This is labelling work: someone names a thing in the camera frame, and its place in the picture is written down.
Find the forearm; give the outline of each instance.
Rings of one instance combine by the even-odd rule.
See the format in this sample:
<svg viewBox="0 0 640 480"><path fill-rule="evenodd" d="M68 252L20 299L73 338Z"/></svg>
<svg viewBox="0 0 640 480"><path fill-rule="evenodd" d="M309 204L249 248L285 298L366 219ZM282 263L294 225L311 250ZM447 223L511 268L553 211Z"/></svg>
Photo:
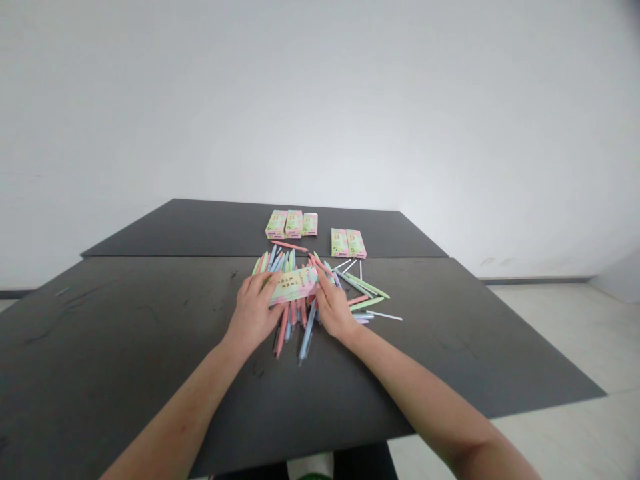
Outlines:
<svg viewBox="0 0 640 480"><path fill-rule="evenodd" d="M186 479L211 418L245 360L246 354L224 342L214 348L102 479Z"/></svg>
<svg viewBox="0 0 640 480"><path fill-rule="evenodd" d="M459 478L475 478L494 468L499 472L493 478L508 478L504 475L514 471L512 478L537 478L482 414L418 362L363 326L343 343L375 374L416 432Z"/></svg>

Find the wrist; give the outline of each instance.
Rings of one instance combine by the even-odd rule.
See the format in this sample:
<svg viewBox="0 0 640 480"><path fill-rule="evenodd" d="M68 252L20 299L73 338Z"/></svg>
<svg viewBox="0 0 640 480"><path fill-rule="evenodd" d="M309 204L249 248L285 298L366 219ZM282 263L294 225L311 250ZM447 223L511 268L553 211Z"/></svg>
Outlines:
<svg viewBox="0 0 640 480"><path fill-rule="evenodd" d="M362 325L354 322L354 325L350 325L348 329L340 335L338 340L342 343L346 348L352 350L353 346L356 344L358 337L360 336L360 332L364 329Z"/></svg>
<svg viewBox="0 0 640 480"><path fill-rule="evenodd" d="M254 350L244 345L243 342L234 341L234 339L228 335L222 338L222 341L216 346L216 349L222 350L226 357L240 363L246 362Z"/></svg>

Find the right hand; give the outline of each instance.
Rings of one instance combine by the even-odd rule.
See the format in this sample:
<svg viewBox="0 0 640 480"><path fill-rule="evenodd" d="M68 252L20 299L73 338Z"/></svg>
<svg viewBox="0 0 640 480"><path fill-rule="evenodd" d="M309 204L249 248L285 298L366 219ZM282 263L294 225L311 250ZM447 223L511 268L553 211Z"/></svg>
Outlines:
<svg viewBox="0 0 640 480"><path fill-rule="evenodd" d="M316 291L315 297L318 300L322 325L332 337L344 343L356 332L360 324L349 310L345 292L333 285L322 271L318 274L318 280L320 288Z"/></svg>

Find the hand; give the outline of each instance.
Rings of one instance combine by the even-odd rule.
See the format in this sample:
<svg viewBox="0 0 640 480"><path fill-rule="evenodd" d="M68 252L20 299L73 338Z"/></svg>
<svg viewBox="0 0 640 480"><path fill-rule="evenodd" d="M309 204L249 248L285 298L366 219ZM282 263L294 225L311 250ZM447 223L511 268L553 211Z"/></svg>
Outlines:
<svg viewBox="0 0 640 480"><path fill-rule="evenodd" d="M238 291L235 311L231 317L223 343L230 345L232 351L247 357L270 334L284 310L280 303L269 310L269 300L280 280L281 272L264 272L252 275L242 282Z"/></svg>
<svg viewBox="0 0 640 480"><path fill-rule="evenodd" d="M316 291L315 297L318 299L322 325L332 337L345 343L360 324L349 310L346 294L333 285L323 272L319 273L318 280L321 288Z"/></svg>

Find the baseboard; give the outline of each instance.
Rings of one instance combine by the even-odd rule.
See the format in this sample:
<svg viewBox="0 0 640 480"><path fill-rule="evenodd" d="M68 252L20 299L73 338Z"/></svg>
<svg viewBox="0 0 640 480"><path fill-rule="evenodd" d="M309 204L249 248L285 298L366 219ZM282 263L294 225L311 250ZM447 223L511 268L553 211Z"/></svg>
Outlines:
<svg viewBox="0 0 640 480"><path fill-rule="evenodd" d="M541 283L586 283L594 276L478 278L478 280L485 285L539 285Z"/></svg>
<svg viewBox="0 0 640 480"><path fill-rule="evenodd" d="M20 300L22 297L26 297L34 289L24 290L0 290L0 300Z"/></svg>

